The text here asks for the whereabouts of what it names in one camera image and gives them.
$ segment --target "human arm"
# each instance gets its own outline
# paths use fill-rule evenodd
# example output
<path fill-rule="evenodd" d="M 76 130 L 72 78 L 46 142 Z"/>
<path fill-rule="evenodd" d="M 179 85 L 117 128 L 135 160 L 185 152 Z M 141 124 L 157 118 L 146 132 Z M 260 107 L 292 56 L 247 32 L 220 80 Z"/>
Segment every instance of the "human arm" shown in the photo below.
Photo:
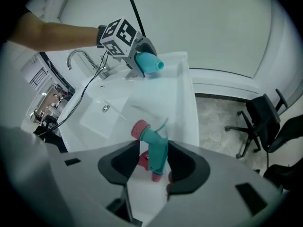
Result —
<path fill-rule="evenodd" d="M 38 52 L 96 46 L 98 29 L 46 23 L 31 12 L 21 16 L 9 41 Z"/>

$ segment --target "sink drain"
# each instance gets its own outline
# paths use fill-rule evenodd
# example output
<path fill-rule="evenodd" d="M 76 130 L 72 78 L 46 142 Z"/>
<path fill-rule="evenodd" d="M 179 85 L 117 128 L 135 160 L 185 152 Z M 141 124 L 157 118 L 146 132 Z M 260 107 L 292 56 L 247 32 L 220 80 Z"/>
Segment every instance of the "sink drain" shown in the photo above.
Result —
<path fill-rule="evenodd" d="M 109 105 L 106 104 L 106 105 L 103 107 L 102 111 L 105 113 L 105 112 L 108 111 L 108 109 L 109 109 Z"/>

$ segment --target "gray floor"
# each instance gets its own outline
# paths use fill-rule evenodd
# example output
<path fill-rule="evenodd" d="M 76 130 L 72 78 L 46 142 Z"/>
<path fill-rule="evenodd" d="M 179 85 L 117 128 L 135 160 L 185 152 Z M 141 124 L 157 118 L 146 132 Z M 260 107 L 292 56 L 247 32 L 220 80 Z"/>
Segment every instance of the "gray floor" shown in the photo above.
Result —
<path fill-rule="evenodd" d="M 200 147 L 231 157 L 235 157 L 237 153 L 242 153 L 247 134 L 233 130 L 225 132 L 224 127 L 226 125 L 247 127 L 243 116 L 237 115 L 237 112 L 241 110 L 247 112 L 245 104 L 203 97 L 196 97 L 196 103 L 199 118 Z M 254 153 L 253 149 L 255 148 L 257 146 L 252 141 L 246 156 L 241 158 L 240 161 L 251 169 L 260 169 L 260 174 L 263 175 L 267 163 L 266 153 L 263 149 Z"/>

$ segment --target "sink basin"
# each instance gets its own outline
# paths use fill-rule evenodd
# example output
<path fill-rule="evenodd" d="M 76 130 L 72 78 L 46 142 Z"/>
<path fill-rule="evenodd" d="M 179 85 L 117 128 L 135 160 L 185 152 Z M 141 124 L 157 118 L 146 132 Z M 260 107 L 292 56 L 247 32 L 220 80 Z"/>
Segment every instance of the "sink basin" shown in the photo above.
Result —
<path fill-rule="evenodd" d="M 134 140 L 131 130 L 143 119 L 156 130 L 166 124 L 169 140 L 199 146 L 196 98 L 189 75 L 186 52 L 160 55 L 164 68 L 145 78 L 131 77 L 129 69 L 105 80 L 96 78 L 72 116 L 60 127 L 69 152 L 108 147 Z M 90 79 L 84 81 L 83 87 Z M 63 110 L 61 122 L 78 102 L 79 89 Z M 140 154 L 148 149 L 140 142 Z M 127 182 L 133 217 L 145 227 L 167 202 L 166 186 L 170 167 L 166 162 L 159 182 L 152 181 L 152 172 L 136 166 Z"/>

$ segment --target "blue bottle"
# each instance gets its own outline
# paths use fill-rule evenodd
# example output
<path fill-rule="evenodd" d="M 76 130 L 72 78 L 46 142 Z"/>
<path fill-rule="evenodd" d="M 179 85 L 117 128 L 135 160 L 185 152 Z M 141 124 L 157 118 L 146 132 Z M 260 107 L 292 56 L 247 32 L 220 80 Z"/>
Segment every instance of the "blue bottle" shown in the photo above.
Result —
<path fill-rule="evenodd" d="M 153 73 L 163 69 L 163 62 L 155 55 L 148 52 L 138 53 L 136 60 L 144 73 Z"/>

